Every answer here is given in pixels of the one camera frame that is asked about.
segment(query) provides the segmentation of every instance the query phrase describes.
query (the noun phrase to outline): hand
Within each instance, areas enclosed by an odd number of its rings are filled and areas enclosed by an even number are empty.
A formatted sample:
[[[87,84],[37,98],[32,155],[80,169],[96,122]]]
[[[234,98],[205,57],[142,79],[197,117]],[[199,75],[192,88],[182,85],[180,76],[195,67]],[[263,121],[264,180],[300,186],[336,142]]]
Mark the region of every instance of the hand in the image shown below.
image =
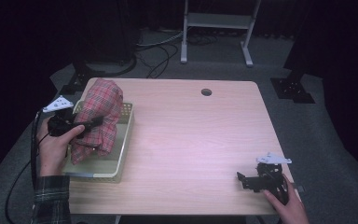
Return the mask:
[[[59,137],[52,137],[48,134],[48,120],[43,120],[37,133],[37,141],[40,142],[40,176],[62,174],[68,144],[85,129],[84,125],[79,125]]]
[[[267,200],[274,206],[284,224],[309,224],[304,204],[298,199],[292,183],[283,175],[287,183],[289,202],[283,205],[271,192],[264,190]]]

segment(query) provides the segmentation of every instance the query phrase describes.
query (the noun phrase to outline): plaid sleeve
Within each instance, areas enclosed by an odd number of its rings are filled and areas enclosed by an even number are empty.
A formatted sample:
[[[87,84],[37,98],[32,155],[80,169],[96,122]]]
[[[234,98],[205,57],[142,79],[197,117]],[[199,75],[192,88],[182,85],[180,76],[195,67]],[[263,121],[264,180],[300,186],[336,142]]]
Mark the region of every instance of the plaid sleeve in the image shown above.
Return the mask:
[[[34,192],[32,224],[71,223],[69,211],[69,176],[39,177]]]

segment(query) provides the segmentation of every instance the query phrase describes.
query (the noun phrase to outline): white tracking plate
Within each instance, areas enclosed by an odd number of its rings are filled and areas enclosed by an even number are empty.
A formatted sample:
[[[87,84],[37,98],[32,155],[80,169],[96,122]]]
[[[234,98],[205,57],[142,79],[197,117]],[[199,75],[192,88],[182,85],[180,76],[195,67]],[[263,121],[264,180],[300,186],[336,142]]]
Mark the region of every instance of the white tracking plate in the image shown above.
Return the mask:
[[[277,156],[273,153],[268,153],[265,157],[258,157],[256,159],[258,162],[262,162],[265,164],[283,164],[283,163],[292,163],[292,160],[286,159],[280,156]]]
[[[69,102],[67,99],[65,99],[63,96],[60,96],[57,98],[54,102],[43,108],[43,112],[48,113],[51,111],[61,110],[69,107],[73,107],[74,104],[72,102]]]

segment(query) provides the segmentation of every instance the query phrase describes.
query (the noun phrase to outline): person's right hand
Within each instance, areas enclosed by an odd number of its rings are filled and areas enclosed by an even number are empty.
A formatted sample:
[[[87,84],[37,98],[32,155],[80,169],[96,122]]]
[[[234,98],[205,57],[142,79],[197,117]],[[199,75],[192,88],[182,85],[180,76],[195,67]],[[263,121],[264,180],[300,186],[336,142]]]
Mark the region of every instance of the person's right hand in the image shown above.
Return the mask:
[[[298,199],[292,183],[283,175],[287,183],[289,202],[283,205],[271,192],[264,190],[267,200],[274,206],[284,224],[309,224],[304,204]]]

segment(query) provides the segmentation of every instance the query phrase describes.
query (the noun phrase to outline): white metal frame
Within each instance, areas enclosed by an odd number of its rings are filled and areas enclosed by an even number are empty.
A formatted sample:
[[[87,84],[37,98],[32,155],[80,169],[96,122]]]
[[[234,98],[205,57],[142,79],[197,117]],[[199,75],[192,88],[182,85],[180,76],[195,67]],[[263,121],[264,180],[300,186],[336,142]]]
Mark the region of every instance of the white metal frame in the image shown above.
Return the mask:
[[[185,2],[185,16],[183,27],[183,41],[181,49],[181,63],[187,63],[187,29],[191,26],[198,27],[216,27],[216,28],[234,28],[248,30],[244,41],[241,41],[241,48],[245,62],[248,67],[253,66],[251,55],[249,54],[248,44],[255,26],[255,19],[261,0],[255,0],[255,8],[250,16],[238,15],[220,15],[207,13],[189,13],[188,0]]]

